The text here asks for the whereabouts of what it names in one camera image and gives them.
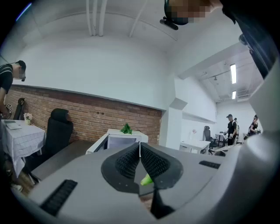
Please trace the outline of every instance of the person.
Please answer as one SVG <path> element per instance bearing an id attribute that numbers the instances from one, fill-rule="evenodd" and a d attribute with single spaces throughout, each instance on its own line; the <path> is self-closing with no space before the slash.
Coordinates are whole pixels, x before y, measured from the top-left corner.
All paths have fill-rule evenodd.
<path id="1" fill-rule="evenodd" d="M 254 134 L 256 134 L 258 132 L 258 116 L 255 115 L 254 116 L 254 120 L 250 126 L 250 129 L 249 129 L 249 136 L 252 136 Z"/>
<path id="2" fill-rule="evenodd" d="M 4 64 L 0 66 L 0 112 L 2 113 L 3 118 L 9 115 L 4 104 L 5 95 L 8 94 L 13 79 L 21 79 L 22 81 L 25 81 L 25 70 L 26 64 L 21 60 L 12 64 Z"/>
<path id="3" fill-rule="evenodd" d="M 228 133 L 227 145 L 233 145 L 236 138 L 236 123 L 232 118 L 232 114 L 229 114 L 227 118 L 229 123 L 227 124 L 227 131 L 224 133 L 224 135 Z"/>
<path id="4" fill-rule="evenodd" d="M 277 14 L 277 7 L 271 7 L 271 4 L 260 6 L 253 0 L 167 0 L 165 6 L 167 19 L 179 24 L 189 21 L 189 18 L 205 17 L 214 9 L 222 8 L 224 15 L 234 24 L 238 23 L 242 31 L 239 41 L 249 48 L 263 78 L 267 76 L 279 56 L 279 46 L 275 44 L 279 40 L 278 31 L 273 24 L 269 24 L 270 21 L 266 24 L 263 19 L 263 12 Z"/>
<path id="5" fill-rule="evenodd" d="M 24 61 L 18 61 L 13 64 L 4 64 L 0 66 L 0 112 L 2 113 L 2 117 L 6 118 L 9 116 L 9 111 L 6 109 L 6 106 L 4 104 L 4 99 L 6 94 L 9 92 L 9 89 L 13 83 L 13 79 L 21 79 L 22 81 L 25 81 L 25 70 L 26 65 Z M 3 164 L 3 167 L 0 167 L 0 169 L 5 170 L 5 156 L 4 156 L 4 150 L 3 150 L 3 143 L 2 143 L 2 133 L 1 133 L 1 127 L 0 127 L 0 158 L 1 158 L 1 164 Z M 16 185 L 13 183 L 10 183 L 11 187 L 15 188 L 18 191 L 22 190 L 22 186 Z"/>
<path id="6" fill-rule="evenodd" d="M 236 138 L 234 144 L 236 144 L 239 138 L 239 125 L 238 125 L 237 118 L 234 119 L 234 122 L 236 123 Z"/>

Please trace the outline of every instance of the hand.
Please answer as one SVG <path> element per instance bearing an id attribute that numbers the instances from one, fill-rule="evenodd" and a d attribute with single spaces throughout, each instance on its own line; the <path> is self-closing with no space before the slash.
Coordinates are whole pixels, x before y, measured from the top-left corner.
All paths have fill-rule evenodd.
<path id="1" fill-rule="evenodd" d="M 10 112 L 6 109 L 2 112 L 3 119 L 6 119 L 10 115 Z"/>

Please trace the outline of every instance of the brick wall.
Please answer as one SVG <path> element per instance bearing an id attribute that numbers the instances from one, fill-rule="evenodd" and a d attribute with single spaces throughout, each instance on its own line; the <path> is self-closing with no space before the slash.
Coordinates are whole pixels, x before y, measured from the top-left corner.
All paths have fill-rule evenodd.
<path id="1" fill-rule="evenodd" d="M 149 142 L 158 144 L 159 141 L 160 110 L 82 94 L 12 86 L 5 100 L 6 104 L 10 103 L 13 107 L 12 117 L 19 98 L 25 98 L 24 112 L 33 115 L 31 122 L 45 130 L 53 109 L 67 109 L 68 119 L 74 123 L 70 141 L 79 139 L 95 142 L 108 128 L 121 129 L 125 123 L 132 130 L 148 135 Z"/>

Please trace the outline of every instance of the green object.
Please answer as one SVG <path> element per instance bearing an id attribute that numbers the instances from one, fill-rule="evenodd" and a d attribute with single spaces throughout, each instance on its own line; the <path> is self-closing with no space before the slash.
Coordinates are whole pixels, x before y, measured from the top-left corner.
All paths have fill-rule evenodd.
<path id="1" fill-rule="evenodd" d="M 141 185 L 142 186 L 145 186 L 145 185 L 148 185 L 148 184 L 151 184 L 153 181 L 152 179 L 150 178 L 150 176 L 148 174 L 146 174 L 146 176 L 143 178 L 143 180 L 141 180 Z"/>
<path id="2" fill-rule="evenodd" d="M 124 127 L 121 129 L 121 132 L 124 134 L 131 134 L 132 135 L 132 129 L 130 129 L 130 126 L 128 123 L 124 125 Z"/>

